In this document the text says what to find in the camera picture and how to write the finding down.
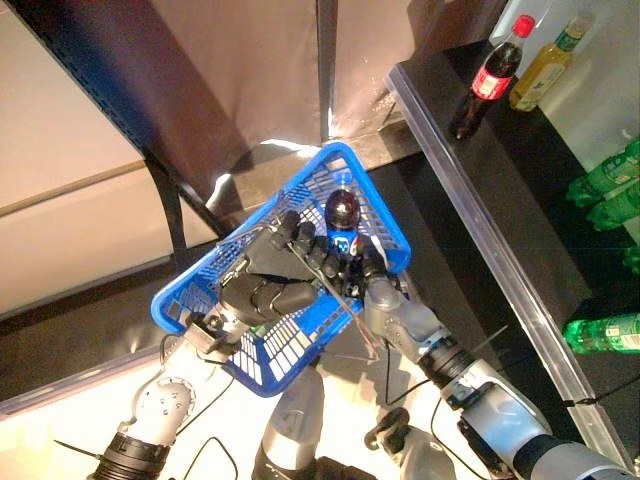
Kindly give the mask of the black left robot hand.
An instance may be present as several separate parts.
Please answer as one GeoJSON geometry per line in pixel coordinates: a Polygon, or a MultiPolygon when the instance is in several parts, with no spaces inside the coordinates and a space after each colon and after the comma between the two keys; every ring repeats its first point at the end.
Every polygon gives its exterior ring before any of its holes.
{"type": "Polygon", "coordinates": [[[275,229],[261,230],[242,259],[246,264],[221,285],[219,303],[250,327],[311,306],[318,296],[315,282],[342,297],[360,293],[359,260],[340,253],[294,210],[275,229]]]}

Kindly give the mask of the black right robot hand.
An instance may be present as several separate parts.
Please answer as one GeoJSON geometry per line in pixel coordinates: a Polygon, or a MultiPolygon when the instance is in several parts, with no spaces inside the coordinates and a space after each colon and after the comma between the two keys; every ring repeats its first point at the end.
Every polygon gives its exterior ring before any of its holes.
{"type": "Polygon", "coordinates": [[[346,269],[344,293],[347,297],[363,299],[371,280],[387,276],[384,251],[367,235],[359,235],[355,256],[346,269]]]}

